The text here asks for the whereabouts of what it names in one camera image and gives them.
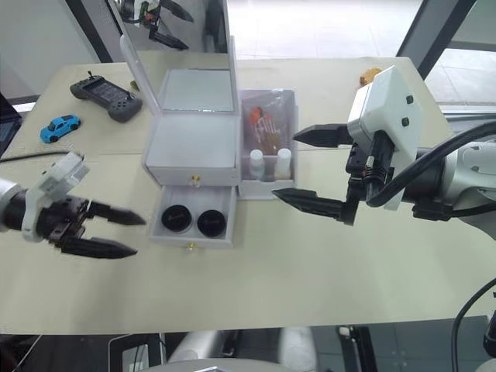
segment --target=white bottle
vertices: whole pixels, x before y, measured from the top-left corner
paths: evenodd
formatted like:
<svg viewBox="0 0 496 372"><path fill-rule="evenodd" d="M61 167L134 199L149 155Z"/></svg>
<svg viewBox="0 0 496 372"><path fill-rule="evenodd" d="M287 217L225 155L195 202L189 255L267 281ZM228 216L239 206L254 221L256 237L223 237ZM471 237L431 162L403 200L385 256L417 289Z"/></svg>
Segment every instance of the white bottle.
<svg viewBox="0 0 496 372"><path fill-rule="evenodd" d="M260 150L250 153L250 174L254 180L260 180L265 174L264 154Z"/></svg>
<svg viewBox="0 0 496 372"><path fill-rule="evenodd" d="M274 178L276 180L289 180L291 178L291 150L280 149L277 152Z"/></svg>

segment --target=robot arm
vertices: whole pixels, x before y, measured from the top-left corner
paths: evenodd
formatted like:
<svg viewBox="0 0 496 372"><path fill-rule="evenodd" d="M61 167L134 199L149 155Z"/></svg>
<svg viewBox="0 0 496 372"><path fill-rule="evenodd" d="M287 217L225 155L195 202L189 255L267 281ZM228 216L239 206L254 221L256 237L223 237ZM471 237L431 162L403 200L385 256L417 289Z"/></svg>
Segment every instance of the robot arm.
<svg viewBox="0 0 496 372"><path fill-rule="evenodd" d="M415 101L401 73L390 67L371 87L357 93L347 125L302 130L294 139L318 147L351 144L345 201L319 198L314 191L275 190L295 208L354 223L360 201L395 210L414 203L416 218L461 218L496 239L496 143L471 142L496 134L487 123L448 139L433 149L419 149L422 124L429 118Z"/></svg>
<svg viewBox="0 0 496 372"><path fill-rule="evenodd" d="M30 242L48 240L62 253L94 258L123 258L136 251L101 238L82 239L83 222L95 216L121 225L144 225L136 213L67 193L88 172L83 159L69 153L43 172L30 189L0 178L0 233L20 230Z"/></svg>

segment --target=game controller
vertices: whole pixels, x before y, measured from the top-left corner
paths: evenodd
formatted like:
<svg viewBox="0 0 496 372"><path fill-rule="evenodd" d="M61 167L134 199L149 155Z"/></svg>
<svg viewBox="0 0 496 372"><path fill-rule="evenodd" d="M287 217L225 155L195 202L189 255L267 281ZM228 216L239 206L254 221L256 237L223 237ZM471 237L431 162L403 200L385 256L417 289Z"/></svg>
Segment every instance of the game controller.
<svg viewBox="0 0 496 372"><path fill-rule="evenodd" d="M140 109L143 103L136 95L105 80L92 75L71 85L71 93L78 99L88 99L107 109L108 115L117 122L127 122Z"/></svg>

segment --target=beige tabletop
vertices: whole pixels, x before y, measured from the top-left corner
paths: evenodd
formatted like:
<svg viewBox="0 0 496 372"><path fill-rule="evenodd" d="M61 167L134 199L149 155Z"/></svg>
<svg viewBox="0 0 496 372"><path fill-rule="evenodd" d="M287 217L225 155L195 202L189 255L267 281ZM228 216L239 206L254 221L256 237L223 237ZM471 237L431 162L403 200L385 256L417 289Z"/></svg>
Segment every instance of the beige tabletop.
<svg viewBox="0 0 496 372"><path fill-rule="evenodd" d="M248 60L239 62L239 86L293 88L304 128L345 122L360 74L392 64L415 73L406 59ZM137 227L90 221L86 236L116 239L139 252L124 260L93 260L26 243L19 232L0 235L0 332L167 332L452 318L492 278L496 246L489 236L458 220L413 219L406 204L397 212L361 205L349 227L280 201L239 201L233 250L189 252L150 242L159 189L141 168L140 154L151 115L144 108L119 124L98 106L73 98L69 85L88 69L124 87L132 79L125 64L60 70L6 156L47 147L85 153L91 170L72 194L132 208L148 221ZM415 83L423 84L420 78ZM418 98L432 100L426 88ZM54 145L41 144L40 129L67 113L82 117L81 128ZM433 102L429 117L424 146L451 135ZM348 152L299 151L299 186L344 198ZM0 175L29 187L51 163L52 157L2 164ZM474 314L493 307L487 296Z"/></svg>

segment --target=blue toy car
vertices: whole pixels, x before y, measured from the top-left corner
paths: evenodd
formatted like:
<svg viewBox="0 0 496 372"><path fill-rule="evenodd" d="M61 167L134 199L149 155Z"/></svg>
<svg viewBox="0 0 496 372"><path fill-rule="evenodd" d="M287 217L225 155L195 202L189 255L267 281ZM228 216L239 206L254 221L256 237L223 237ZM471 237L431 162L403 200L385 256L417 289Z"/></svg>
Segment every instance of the blue toy car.
<svg viewBox="0 0 496 372"><path fill-rule="evenodd" d="M78 129L80 125L81 120L76 115L59 116L41 129L40 138L44 143L56 142L62 136Z"/></svg>

